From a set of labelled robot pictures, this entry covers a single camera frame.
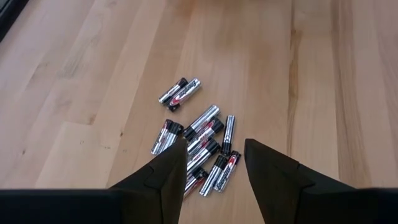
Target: energizer battery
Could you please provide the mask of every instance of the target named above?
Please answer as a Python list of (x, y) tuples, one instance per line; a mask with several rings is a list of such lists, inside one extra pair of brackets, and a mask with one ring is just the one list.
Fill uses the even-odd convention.
[(198, 119), (190, 124), (183, 132), (184, 138), (191, 141), (199, 131), (211, 121), (213, 117), (218, 116), (220, 109), (216, 105), (211, 105)]
[(195, 136), (187, 147), (189, 156), (193, 156), (202, 146), (203, 141), (207, 141), (224, 128), (224, 124), (218, 119), (212, 119), (197, 136)]
[(167, 92), (165, 92), (160, 98), (159, 103), (166, 105), (169, 100), (180, 91), (184, 86), (188, 84), (188, 81), (185, 78), (181, 78), (174, 86), (172, 86)]
[(160, 152), (163, 152), (166, 150), (168, 147), (170, 147), (173, 143), (176, 142), (178, 134), (183, 130), (183, 126), (181, 124), (178, 124), (176, 122), (173, 122), (171, 125), (169, 132), (167, 134), (166, 140), (163, 144), (163, 146), (160, 149)]
[(216, 154), (219, 149), (220, 145), (214, 139), (210, 139), (209, 144), (200, 149), (198, 154), (188, 162), (187, 177), (189, 177), (196, 168), (202, 166), (212, 155)]
[(213, 190), (214, 184), (218, 180), (218, 176), (220, 176), (225, 168), (226, 161), (226, 158), (222, 155), (217, 157), (216, 162), (210, 170), (209, 177), (199, 191), (200, 195), (206, 197)]
[(225, 166), (225, 169), (218, 177), (216, 184), (214, 185), (214, 189), (218, 192), (222, 192), (225, 189), (226, 184), (231, 177), (232, 172), (235, 170), (236, 165), (241, 158), (241, 154), (237, 151), (232, 151), (231, 156), (229, 157), (228, 163)]
[(174, 122), (172, 120), (166, 119), (162, 129), (160, 130), (159, 135), (157, 136), (154, 147), (152, 147), (152, 149), (150, 150), (150, 153), (152, 153), (153, 155), (158, 155), (161, 152), (162, 146), (165, 143), (165, 140), (173, 123)]
[(190, 83), (178, 91), (173, 98), (167, 103), (168, 109), (173, 112), (178, 109), (181, 104), (192, 96), (200, 88), (200, 81), (194, 78)]
[(221, 147), (221, 154), (229, 156), (231, 154), (232, 137), (234, 134), (235, 116), (228, 115), (225, 121), (225, 132), (223, 145)]
[(193, 175), (187, 180), (187, 184), (185, 184), (184, 198), (205, 181), (206, 177), (208, 177), (208, 173), (202, 167), (198, 167), (193, 171)]

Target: aa battery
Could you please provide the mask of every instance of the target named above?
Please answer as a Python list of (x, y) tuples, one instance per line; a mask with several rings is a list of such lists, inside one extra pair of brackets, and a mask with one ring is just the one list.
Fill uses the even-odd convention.
[(153, 155), (158, 155), (161, 152), (162, 146), (166, 142), (166, 138), (173, 123), (174, 122), (172, 120), (166, 119), (165, 123), (162, 126), (162, 129), (160, 130), (159, 135), (157, 136), (154, 147), (152, 147), (152, 149), (150, 150), (150, 153), (152, 153)]
[(206, 182), (203, 184), (202, 188), (199, 191), (200, 195), (206, 197), (213, 190), (214, 184), (216, 183), (218, 177), (225, 168), (226, 162), (227, 159), (224, 156), (219, 155), (217, 157), (216, 162), (210, 170), (209, 177), (206, 179)]
[(174, 86), (172, 86), (167, 92), (165, 92), (161, 97), (159, 97), (159, 103), (166, 105), (169, 100), (171, 100), (178, 91), (180, 91), (184, 86), (188, 84), (185, 78), (181, 78)]
[(198, 132), (205, 127), (213, 117), (219, 115), (220, 109), (216, 105), (211, 105), (202, 115), (190, 124), (183, 132), (184, 138), (191, 141)]
[(197, 150), (200, 149), (203, 141), (213, 137), (215, 134), (219, 133), (224, 128), (224, 124), (218, 119), (212, 119), (202, 131), (195, 136), (187, 147), (187, 152), (189, 156), (196, 154)]
[(229, 156), (231, 154), (234, 125), (235, 125), (235, 116), (228, 115), (225, 121), (224, 140), (223, 140), (223, 145), (221, 147), (221, 154), (224, 156)]
[(218, 191), (218, 192), (224, 191), (225, 186), (228, 183), (232, 172), (235, 170), (235, 167), (238, 164), (240, 158), (241, 158), (241, 154), (239, 152), (232, 151), (231, 156), (228, 159), (227, 165), (225, 166), (221, 175), (218, 177), (218, 180), (214, 186), (214, 189), (216, 191)]
[(195, 155), (187, 164), (187, 177), (192, 172), (202, 166), (212, 155), (220, 149), (220, 145), (216, 141), (210, 142), (206, 147), (200, 149), (197, 155)]
[(206, 177), (208, 177), (208, 173), (202, 167), (198, 167), (193, 171), (193, 175), (187, 180), (187, 184), (185, 184), (184, 198), (203, 183)]
[(178, 91), (173, 98), (167, 103), (168, 109), (173, 112), (178, 109), (181, 104), (192, 96), (200, 88), (200, 81), (194, 78), (190, 83)]
[(183, 130), (183, 126), (181, 124), (178, 124), (176, 122), (173, 122), (173, 124), (171, 125), (169, 132), (167, 134), (166, 140), (164, 145), (161, 147), (160, 152), (163, 152), (164, 150), (166, 150), (168, 147), (170, 147), (173, 143), (176, 142), (177, 137), (178, 137), (178, 133), (181, 132), (181, 130)]

